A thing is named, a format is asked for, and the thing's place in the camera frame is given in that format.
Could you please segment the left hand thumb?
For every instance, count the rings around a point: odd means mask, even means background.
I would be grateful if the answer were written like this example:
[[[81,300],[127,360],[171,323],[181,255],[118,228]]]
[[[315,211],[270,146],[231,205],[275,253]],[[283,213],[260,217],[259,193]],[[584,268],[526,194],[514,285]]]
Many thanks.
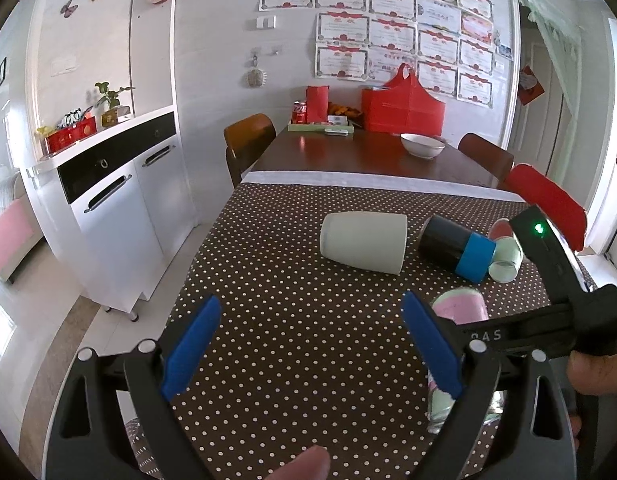
[[[326,480],[331,457],[321,446],[314,445],[300,453],[290,463],[280,466],[266,480]]]

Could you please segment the right hand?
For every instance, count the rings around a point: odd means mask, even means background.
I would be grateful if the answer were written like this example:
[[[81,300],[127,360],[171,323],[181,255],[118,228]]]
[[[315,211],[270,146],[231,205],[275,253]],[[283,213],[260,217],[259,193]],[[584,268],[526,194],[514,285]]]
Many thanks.
[[[612,356],[589,356],[573,350],[566,372],[570,385],[577,393],[617,396],[617,353]]]

